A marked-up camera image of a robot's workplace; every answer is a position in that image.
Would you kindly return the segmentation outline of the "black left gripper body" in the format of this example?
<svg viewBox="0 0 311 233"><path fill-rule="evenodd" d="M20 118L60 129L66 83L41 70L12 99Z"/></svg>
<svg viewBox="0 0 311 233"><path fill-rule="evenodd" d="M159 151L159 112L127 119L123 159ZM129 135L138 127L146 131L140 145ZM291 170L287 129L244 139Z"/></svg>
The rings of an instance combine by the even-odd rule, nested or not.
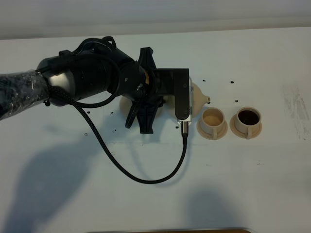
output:
<svg viewBox="0 0 311 233"><path fill-rule="evenodd" d="M123 63L123 96L132 101L126 128L131 128L135 120L138 122L136 114L144 101L161 97L156 94L158 85L154 71L141 70L139 63L134 60Z"/></svg>

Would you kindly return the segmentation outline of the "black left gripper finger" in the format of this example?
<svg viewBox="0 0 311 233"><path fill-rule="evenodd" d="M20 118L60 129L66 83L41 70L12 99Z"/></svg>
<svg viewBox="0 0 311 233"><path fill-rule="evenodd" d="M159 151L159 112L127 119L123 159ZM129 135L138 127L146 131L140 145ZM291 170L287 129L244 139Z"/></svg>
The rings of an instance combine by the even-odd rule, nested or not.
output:
<svg viewBox="0 0 311 233"><path fill-rule="evenodd" d="M163 97L144 101L136 114L140 133L153 134L153 122L162 113Z"/></svg>
<svg viewBox="0 0 311 233"><path fill-rule="evenodd" d="M151 47L145 47L140 49L138 63L141 70L154 71L156 64L153 59L153 49Z"/></svg>

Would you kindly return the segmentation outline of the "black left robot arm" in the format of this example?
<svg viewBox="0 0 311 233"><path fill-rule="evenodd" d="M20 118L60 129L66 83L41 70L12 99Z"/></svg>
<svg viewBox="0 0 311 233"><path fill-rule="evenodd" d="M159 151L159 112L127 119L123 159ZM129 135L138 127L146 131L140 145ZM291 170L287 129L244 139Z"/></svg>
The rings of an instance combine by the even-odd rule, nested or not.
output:
<svg viewBox="0 0 311 233"><path fill-rule="evenodd" d="M117 48L113 37L88 38L74 51L43 59L35 70L2 74L0 117L12 117L40 103L99 108L123 96L131 102L125 126L130 128L137 120L140 132L151 134L164 104L152 54L150 47L142 48L134 60Z"/></svg>

